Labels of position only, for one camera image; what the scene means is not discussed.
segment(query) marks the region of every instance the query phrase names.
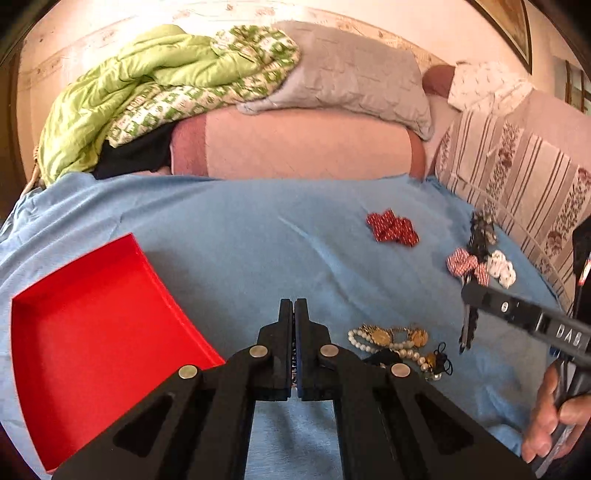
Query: hand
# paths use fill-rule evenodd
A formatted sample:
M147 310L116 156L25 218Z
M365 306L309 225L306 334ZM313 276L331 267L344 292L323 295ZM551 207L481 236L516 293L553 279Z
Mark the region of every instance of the hand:
M554 365L550 365L538 390L538 399L531 412L531 423L521 445L521 456L528 463L536 455L544 457L550 453L552 448L550 435L558 426L558 421L566 425L575 425L555 458L567 455L577 443L591 417L591 395L572 398L564 402L560 411L557 411L554 406L554 390L557 386L558 371Z

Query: white scrunchie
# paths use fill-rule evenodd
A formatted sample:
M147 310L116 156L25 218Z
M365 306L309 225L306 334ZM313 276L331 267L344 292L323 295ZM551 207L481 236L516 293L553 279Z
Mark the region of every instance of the white scrunchie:
M517 280L513 264L509 262L503 252L495 250L486 261L486 271L491 277L498 278L503 288L509 288Z

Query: gold coin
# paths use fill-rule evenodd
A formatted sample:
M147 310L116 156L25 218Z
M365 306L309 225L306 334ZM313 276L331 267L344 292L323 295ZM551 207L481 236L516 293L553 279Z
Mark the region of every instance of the gold coin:
M421 348L429 341L429 334L425 330L415 330L412 333L410 339L414 342L415 347Z
M376 328L373 332L371 332L371 339L376 345L379 346L388 346L392 342L390 334L381 328Z
M425 360L427 360L427 363L429 364L429 366L431 368L435 367L435 354L434 353L430 353L425 357Z

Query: metal rivet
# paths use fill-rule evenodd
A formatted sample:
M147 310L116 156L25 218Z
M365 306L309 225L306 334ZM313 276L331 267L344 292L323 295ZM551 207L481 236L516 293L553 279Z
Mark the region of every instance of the metal rivet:
M249 350L249 353L254 358L261 358L261 357L265 356L267 353L269 353L269 350L264 345L255 345L255 346L251 347L251 349Z
M331 344L323 345L320 348L320 353L323 356L328 356L328 357L336 356L337 353L339 353L339 347L337 347L336 345L331 345Z
M410 367L407 364L392 365L392 375L395 377L404 378L410 375Z
M195 365L185 365L178 369L178 375L180 378L184 378L185 380L188 378L193 378L199 370Z

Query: picture frame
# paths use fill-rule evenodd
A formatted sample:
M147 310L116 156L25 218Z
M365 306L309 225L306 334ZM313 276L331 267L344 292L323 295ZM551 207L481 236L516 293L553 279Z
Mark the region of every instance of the picture frame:
M524 0L467 0L505 39L529 74L531 32Z

